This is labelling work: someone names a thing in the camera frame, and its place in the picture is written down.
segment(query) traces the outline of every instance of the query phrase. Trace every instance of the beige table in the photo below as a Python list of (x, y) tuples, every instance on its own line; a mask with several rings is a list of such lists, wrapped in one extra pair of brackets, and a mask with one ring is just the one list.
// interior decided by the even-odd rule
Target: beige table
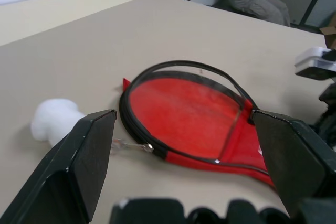
[[(293, 67), (311, 46), (324, 46), (323, 37), (183, 0), (133, 0), (0, 47), (0, 212), (49, 149), (29, 132), (41, 101), (68, 98), (84, 113), (117, 108), (123, 77), (188, 59), (231, 74), (262, 109), (313, 121), (327, 84), (297, 77)], [(131, 141), (120, 121), (114, 135)], [(93, 223), (107, 223), (123, 197), (173, 197), (186, 211), (203, 205), (221, 215), (232, 198), (283, 209), (251, 178), (177, 167), (137, 151), (110, 158)]]

